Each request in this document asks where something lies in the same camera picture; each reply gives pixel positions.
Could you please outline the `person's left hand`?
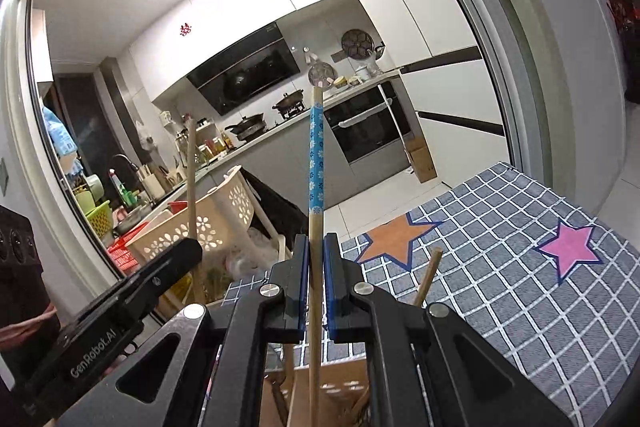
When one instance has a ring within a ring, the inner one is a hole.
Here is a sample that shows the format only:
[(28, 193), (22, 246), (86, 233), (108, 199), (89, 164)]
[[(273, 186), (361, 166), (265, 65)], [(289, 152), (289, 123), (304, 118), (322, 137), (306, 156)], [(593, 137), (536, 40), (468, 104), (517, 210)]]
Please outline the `person's left hand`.
[(12, 351), (20, 347), (26, 340), (35, 335), (44, 323), (58, 317), (58, 310), (53, 303), (39, 315), (26, 321), (10, 324), (0, 329), (0, 351)]

